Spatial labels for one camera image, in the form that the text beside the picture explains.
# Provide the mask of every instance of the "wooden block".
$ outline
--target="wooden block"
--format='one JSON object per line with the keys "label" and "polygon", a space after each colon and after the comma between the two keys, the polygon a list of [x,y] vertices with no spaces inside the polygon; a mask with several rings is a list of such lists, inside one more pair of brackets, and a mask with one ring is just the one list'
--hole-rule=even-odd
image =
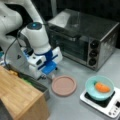
{"label": "wooden block", "polygon": [[14,120],[47,120],[44,94],[0,66],[0,98]]}

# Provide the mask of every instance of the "orange object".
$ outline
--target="orange object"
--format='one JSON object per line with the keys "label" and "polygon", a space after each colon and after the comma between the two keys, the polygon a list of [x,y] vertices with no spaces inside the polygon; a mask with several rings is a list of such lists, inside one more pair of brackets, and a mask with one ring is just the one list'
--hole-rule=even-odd
{"label": "orange object", "polygon": [[18,73],[15,72],[15,71],[10,70],[9,72],[10,72],[10,74],[12,74],[12,75],[18,76]]}
{"label": "orange object", "polygon": [[99,92],[102,92],[102,93],[107,93],[110,91],[110,88],[107,86],[107,85],[104,85],[103,83],[101,82],[97,82],[95,84],[95,88],[99,91]]}

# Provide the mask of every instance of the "table surface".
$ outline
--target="table surface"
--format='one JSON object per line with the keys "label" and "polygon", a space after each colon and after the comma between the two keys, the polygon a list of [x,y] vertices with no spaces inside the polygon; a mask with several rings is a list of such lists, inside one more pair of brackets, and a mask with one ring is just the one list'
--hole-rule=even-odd
{"label": "table surface", "polygon": [[68,75],[77,82],[76,91],[68,97],[55,95],[51,90],[50,80],[40,80],[50,91],[50,99],[47,101],[50,117],[49,120],[119,120],[119,116],[111,119],[88,106],[80,100],[80,95],[85,90],[85,83],[89,77],[102,75],[110,78],[114,85],[120,88],[120,50],[116,49],[114,54],[101,67],[99,71],[93,71],[79,63],[68,58],[58,66],[56,76]]}

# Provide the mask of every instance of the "toaster oven knob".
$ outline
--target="toaster oven knob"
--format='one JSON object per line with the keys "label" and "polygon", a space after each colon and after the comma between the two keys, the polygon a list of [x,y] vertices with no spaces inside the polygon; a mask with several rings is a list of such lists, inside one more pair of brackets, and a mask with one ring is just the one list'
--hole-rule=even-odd
{"label": "toaster oven knob", "polygon": [[90,44],[90,47],[91,47],[92,49],[96,49],[96,48],[98,48],[98,46],[99,46],[99,42],[96,41],[96,40],[94,40],[94,41]]}
{"label": "toaster oven knob", "polygon": [[96,50],[92,50],[89,55],[90,55],[90,57],[96,57],[97,54],[98,54],[98,52]]}
{"label": "toaster oven knob", "polygon": [[96,60],[94,58],[92,58],[92,59],[89,60],[89,65],[90,66],[93,66],[95,64],[96,64]]}

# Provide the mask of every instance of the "pink plate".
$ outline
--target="pink plate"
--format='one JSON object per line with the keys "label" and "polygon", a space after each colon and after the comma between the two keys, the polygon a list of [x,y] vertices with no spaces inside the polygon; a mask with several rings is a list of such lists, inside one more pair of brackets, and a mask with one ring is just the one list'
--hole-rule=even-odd
{"label": "pink plate", "polygon": [[68,96],[76,90],[76,82],[71,77],[60,76],[53,80],[52,90],[59,96]]}

